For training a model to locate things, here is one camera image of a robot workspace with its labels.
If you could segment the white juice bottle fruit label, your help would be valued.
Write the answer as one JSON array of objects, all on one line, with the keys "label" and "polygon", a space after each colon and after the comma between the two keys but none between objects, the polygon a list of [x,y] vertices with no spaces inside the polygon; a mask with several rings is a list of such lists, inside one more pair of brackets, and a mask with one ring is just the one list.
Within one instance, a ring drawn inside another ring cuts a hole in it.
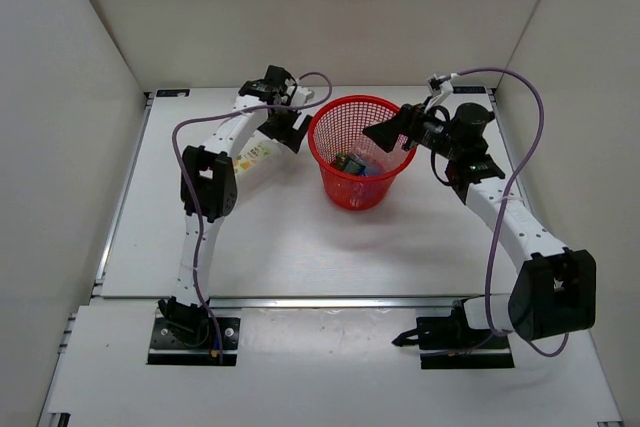
[{"label": "white juice bottle fruit label", "polygon": [[266,179],[276,171],[282,160],[282,149],[271,140],[250,142],[234,159],[236,180],[247,184]]}]

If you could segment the clear bottle blue label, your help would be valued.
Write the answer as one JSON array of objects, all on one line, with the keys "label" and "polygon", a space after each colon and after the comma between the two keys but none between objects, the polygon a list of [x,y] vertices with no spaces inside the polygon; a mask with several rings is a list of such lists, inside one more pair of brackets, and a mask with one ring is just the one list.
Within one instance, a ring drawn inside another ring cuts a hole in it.
[{"label": "clear bottle blue label", "polygon": [[358,173],[360,177],[375,177],[385,173],[384,167],[376,161],[362,161],[360,165]]}]

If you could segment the clear bottle green label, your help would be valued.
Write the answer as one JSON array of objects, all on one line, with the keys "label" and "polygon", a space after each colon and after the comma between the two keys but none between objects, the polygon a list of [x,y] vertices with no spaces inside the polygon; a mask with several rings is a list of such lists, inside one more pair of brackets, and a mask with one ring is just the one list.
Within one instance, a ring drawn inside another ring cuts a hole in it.
[{"label": "clear bottle green label", "polygon": [[341,152],[335,156],[331,167],[348,175],[362,176],[367,168],[367,163],[356,154]]}]

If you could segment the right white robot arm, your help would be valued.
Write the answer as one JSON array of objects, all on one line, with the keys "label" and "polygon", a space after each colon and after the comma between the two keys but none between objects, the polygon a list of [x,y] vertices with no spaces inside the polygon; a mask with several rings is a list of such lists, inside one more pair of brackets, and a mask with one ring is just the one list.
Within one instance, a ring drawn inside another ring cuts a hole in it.
[{"label": "right white robot arm", "polygon": [[595,259],[554,237],[513,193],[514,178],[494,162],[484,138],[494,119],[477,103],[463,103],[453,115],[441,106],[405,104],[363,133],[385,152],[421,145],[446,158],[446,185],[491,228],[490,249],[503,248],[516,269],[510,293],[462,301],[463,313],[449,322],[455,343],[470,347],[485,331],[534,341],[587,330],[596,319]]}]

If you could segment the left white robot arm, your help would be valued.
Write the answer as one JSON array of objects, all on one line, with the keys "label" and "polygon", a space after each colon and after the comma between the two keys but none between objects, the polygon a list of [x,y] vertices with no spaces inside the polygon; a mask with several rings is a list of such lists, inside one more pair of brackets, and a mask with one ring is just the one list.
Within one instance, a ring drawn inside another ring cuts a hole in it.
[{"label": "left white robot arm", "polygon": [[184,120],[171,134],[180,169],[185,237],[176,284],[158,302],[169,329],[188,349],[207,347],[221,360],[223,329],[209,303],[208,279],[217,237],[238,200],[233,162],[260,132],[297,153],[311,123],[301,111],[317,105],[314,92],[283,67],[271,65],[261,79],[239,89],[231,111]]}]

